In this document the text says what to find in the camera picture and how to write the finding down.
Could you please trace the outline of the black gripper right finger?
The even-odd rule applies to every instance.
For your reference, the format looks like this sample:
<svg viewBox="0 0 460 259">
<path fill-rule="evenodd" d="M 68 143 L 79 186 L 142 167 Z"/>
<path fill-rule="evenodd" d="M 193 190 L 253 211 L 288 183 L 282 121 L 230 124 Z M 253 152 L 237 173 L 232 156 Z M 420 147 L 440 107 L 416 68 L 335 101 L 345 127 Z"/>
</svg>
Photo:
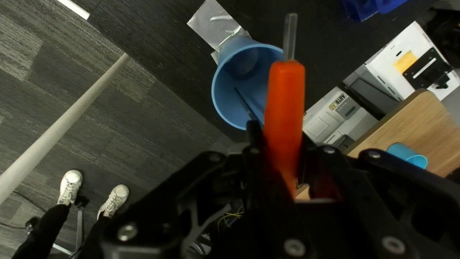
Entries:
<svg viewBox="0 0 460 259">
<path fill-rule="evenodd" d="M 316 146 L 306 134 L 302 136 L 299 182 L 309 186 L 311 198 L 339 198 L 336 173 L 344 165 L 338 150 Z"/>
</svg>

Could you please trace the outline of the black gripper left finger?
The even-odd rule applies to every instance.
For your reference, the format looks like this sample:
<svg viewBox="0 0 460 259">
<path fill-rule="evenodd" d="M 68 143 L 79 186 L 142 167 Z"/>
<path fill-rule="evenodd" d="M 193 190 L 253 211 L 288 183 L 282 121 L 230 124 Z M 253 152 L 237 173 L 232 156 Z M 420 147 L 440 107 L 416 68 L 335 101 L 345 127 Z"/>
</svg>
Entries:
<svg viewBox="0 0 460 259">
<path fill-rule="evenodd" d="M 288 189 L 282 175 L 273 167 L 260 123 L 249 121 L 246 127 L 250 144 L 244 150 L 244 162 L 250 175 L 252 189 L 260 199 L 285 201 Z"/>
</svg>

